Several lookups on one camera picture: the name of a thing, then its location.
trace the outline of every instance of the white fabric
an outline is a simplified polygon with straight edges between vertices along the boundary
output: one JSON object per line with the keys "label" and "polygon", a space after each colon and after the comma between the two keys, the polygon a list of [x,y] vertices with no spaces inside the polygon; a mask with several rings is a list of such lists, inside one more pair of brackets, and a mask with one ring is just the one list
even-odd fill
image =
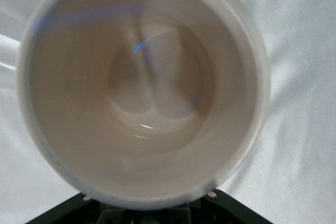
{"label": "white fabric", "polygon": [[[19,41],[41,0],[0,0],[0,223],[76,194],[42,159],[16,99]],[[242,0],[272,64],[260,141],[220,189],[274,223],[336,220],[336,0]]]}

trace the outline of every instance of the mug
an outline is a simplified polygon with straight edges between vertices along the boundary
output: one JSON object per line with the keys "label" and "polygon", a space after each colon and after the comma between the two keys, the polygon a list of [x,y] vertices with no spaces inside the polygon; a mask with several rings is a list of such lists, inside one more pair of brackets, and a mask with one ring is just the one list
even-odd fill
{"label": "mug", "polygon": [[153,210],[235,171],[265,120],[269,72],[239,0],[44,0],[21,45],[18,98],[69,184]]}

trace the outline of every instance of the black base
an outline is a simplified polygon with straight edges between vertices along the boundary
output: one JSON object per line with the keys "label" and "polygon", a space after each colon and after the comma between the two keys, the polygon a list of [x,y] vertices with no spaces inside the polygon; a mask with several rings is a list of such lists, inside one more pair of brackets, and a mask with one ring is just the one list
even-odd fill
{"label": "black base", "polygon": [[27,224],[270,224],[220,190],[182,206],[159,211],[112,207],[77,194]]}

